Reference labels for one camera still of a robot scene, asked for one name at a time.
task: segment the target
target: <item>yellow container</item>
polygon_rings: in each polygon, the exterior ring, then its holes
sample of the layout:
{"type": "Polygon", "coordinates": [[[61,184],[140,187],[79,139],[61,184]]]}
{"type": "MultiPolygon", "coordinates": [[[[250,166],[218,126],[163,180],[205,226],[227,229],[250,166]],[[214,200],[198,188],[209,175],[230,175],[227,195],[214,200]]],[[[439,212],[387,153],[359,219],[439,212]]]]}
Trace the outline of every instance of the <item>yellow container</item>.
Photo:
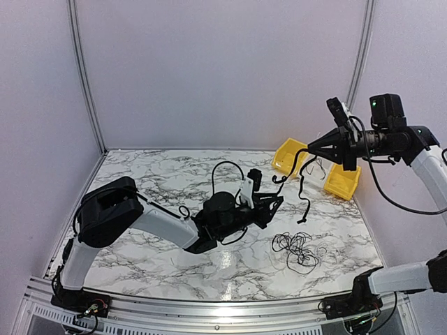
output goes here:
{"type": "Polygon", "coordinates": [[[362,168],[358,166],[356,171],[343,171],[343,165],[334,164],[324,189],[345,200],[350,200],[357,188],[361,170],[362,168]]]}
{"type": "MultiPolygon", "coordinates": [[[[298,150],[303,148],[307,148],[307,145],[298,142],[293,138],[287,139],[287,141],[285,141],[285,143],[283,143],[279,147],[276,154],[274,155],[272,166],[275,169],[283,172],[285,175],[288,175],[292,169],[296,153],[298,152],[298,150]]],[[[292,177],[296,177],[298,171],[300,170],[302,162],[307,157],[307,154],[307,152],[302,152],[298,157],[298,162],[295,170],[293,171],[292,177]]]]}

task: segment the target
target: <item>marble table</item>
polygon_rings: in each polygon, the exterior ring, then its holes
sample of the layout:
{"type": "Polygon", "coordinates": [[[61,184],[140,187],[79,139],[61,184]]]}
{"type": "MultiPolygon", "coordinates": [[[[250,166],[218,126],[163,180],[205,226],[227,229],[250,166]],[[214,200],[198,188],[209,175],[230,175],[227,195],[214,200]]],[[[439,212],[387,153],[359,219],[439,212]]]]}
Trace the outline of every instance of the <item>marble table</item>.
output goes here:
{"type": "MultiPolygon", "coordinates": [[[[90,190],[122,176],[135,179],[150,199],[177,212],[183,204],[196,214],[211,196],[211,171],[222,160],[239,164],[246,174],[251,168],[263,172],[261,191],[273,192],[270,151],[111,151],[90,190]]],[[[217,191],[235,194],[240,173],[232,165],[216,172],[217,191]]],[[[235,244],[219,246],[201,255],[187,253],[169,241],[127,230],[113,245],[96,257],[85,286],[144,297],[204,301],[251,301],[331,294],[350,290],[361,272],[381,266],[371,236],[353,200],[342,200],[311,184],[304,196],[312,201],[307,222],[298,225],[306,202],[298,198],[297,179],[290,179],[282,191],[284,203],[264,230],[251,225],[235,244]],[[277,233],[306,232],[312,240],[309,250],[320,264],[307,275],[286,266],[286,252],[272,251],[277,233]]],[[[68,231],[49,271],[55,273],[68,231]]],[[[297,264],[292,267],[307,271],[297,264]]]]}

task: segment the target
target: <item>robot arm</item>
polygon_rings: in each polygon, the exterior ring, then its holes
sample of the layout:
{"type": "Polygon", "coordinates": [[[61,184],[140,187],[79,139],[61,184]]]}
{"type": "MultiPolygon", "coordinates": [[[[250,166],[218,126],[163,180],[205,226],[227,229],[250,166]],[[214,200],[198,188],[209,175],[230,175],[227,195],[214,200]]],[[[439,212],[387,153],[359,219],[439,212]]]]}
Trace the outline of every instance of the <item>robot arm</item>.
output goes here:
{"type": "Polygon", "coordinates": [[[215,193],[195,216],[181,217],[138,194],[135,182],[122,177],[83,197],[75,217],[79,234],[66,245],[63,265],[55,276],[52,304],[82,311],[104,295],[83,290],[85,277],[98,252],[128,228],[156,235],[190,253],[204,253],[226,237],[247,230],[252,223],[261,229],[273,219],[284,201],[276,193],[260,193],[261,171],[250,170],[240,188],[240,204],[228,192],[215,193]]]}
{"type": "MultiPolygon", "coordinates": [[[[338,128],[309,144],[309,153],[343,164],[345,170],[355,170],[360,157],[370,160],[371,156],[389,156],[394,161],[402,158],[427,186],[438,208],[446,208],[447,165],[436,138],[426,127],[406,125],[399,96],[373,96],[370,103],[373,130],[362,132],[356,139],[358,129],[347,122],[349,116],[343,105],[336,98],[328,100],[338,128]]],[[[447,222],[447,212],[442,215],[447,222]]],[[[388,292],[445,293],[446,276],[447,251],[425,262],[369,270],[354,279],[352,293],[323,299],[323,311],[332,319],[374,310],[381,306],[379,295],[388,292]]]]}

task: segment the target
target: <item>tangled cable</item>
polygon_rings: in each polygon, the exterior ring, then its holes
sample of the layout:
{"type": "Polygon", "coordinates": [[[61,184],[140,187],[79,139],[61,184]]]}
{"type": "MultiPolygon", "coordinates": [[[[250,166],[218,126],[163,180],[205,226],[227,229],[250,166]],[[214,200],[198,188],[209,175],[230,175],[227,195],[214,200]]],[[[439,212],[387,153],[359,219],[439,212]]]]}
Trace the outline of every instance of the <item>tangled cable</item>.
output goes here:
{"type": "Polygon", "coordinates": [[[290,270],[297,274],[310,274],[320,262],[319,258],[310,249],[305,248],[306,241],[310,240],[312,240],[312,236],[306,232],[298,232],[293,236],[291,236],[290,232],[276,234],[272,240],[272,250],[275,253],[282,250],[287,251],[286,264],[290,270]],[[307,272],[299,272],[291,267],[293,263],[311,269],[307,272]]]}

